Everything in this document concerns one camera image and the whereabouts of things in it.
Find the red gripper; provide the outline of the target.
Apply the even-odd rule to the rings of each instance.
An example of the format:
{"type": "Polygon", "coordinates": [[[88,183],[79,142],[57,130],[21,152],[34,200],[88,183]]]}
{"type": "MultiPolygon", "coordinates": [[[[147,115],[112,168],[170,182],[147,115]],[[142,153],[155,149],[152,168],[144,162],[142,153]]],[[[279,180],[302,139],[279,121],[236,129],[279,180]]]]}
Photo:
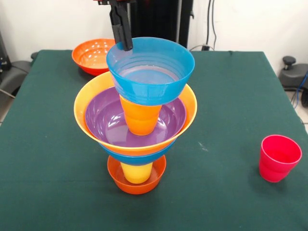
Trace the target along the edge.
{"type": "Polygon", "coordinates": [[[135,3],[136,0],[95,0],[99,5],[111,5],[110,20],[115,42],[122,43],[124,51],[133,48],[132,36],[128,21],[128,14],[124,4],[135,3]]]}

